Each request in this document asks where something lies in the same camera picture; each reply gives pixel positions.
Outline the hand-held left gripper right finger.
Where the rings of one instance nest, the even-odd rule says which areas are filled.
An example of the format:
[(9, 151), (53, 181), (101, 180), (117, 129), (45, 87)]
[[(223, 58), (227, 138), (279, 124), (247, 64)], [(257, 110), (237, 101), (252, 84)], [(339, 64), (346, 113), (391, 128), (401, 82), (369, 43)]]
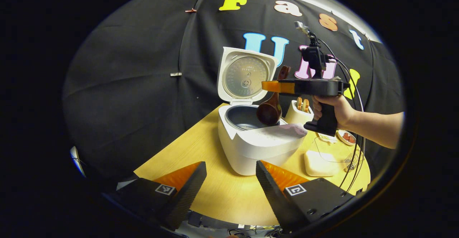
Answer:
[(354, 198), (324, 178), (309, 180), (263, 160), (256, 162), (256, 176), (284, 231), (298, 231)]

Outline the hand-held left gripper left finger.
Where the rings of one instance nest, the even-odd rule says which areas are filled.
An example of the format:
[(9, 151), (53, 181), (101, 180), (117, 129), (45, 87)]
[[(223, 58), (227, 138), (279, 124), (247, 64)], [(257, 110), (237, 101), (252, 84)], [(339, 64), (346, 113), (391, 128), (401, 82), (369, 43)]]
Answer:
[(154, 180), (136, 178), (108, 193), (123, 210), (149, 225), (175, 231), (207, 177), (204, 161), (170, 172)]

